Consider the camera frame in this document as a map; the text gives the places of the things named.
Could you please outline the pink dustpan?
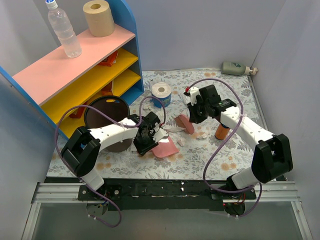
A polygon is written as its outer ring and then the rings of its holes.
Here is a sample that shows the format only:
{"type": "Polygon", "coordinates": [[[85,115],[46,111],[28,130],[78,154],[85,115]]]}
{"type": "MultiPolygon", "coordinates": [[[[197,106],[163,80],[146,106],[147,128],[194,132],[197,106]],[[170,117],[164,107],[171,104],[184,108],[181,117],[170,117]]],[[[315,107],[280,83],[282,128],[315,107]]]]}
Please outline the pink dustpan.
{"type": "Polygon", "coordinates": [[[172,138],[169,136],[166,139],[160,140],[158,142],[158,145],[151,151],[157,158],[166,158],[171,155],[177,154],[179,152],[179,149],[176,147],[172,138]]]}

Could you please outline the pink hand brush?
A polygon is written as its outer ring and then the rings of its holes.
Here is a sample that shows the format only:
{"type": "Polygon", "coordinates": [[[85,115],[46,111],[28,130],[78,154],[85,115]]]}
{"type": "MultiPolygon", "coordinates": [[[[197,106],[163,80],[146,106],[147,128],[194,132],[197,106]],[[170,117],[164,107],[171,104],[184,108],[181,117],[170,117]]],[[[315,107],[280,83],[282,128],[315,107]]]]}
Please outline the pink hand brush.
{"type": "Polygon", "coordinates": [[[193,124],[189,121],[189,118],[184,114],[179,114],[174,118],[178,127],[183,128],[187,134],[192,135],[195,132],[193,124]]]}

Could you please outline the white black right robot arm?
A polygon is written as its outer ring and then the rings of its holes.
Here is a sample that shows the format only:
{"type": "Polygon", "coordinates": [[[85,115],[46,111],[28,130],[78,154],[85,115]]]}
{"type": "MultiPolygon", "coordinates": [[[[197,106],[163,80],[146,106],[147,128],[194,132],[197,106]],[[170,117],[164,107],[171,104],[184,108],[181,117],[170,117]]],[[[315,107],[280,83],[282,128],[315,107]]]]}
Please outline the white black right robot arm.
{"type": "Polygon", "coordinates": [[[190,97],[187,107],[191,123],[200,124],[208,117],[217,119],[253,150],[251,166],[229,176],[226,184],[218,188],[219,192],[237,199],[249,187],[268,183],[293,169],[288,137],[284,134],[275,135],[260,127],[245,116],[232,100],[222,100],[213,84],[202,88],[189,87],[184,95],[190,97]]]}

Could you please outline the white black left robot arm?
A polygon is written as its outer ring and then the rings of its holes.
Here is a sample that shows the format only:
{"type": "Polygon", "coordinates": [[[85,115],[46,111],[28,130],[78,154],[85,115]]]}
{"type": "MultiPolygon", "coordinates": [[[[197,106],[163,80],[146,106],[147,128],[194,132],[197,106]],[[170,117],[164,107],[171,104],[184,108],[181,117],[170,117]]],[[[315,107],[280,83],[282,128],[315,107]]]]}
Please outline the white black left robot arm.
{"type": "Polygon", "coordinates": [[[139,117],[132,114],[116,124],[99,128],[78,127],[61,151],[73,173],[89,186],[89,194],[95,200],[106,196],[105,181],[95,169],[99,153],[125,140],[133,140],[136,151],[145,155],[169,137],[161,127],[161,121],[154,112],[139,117]]]}

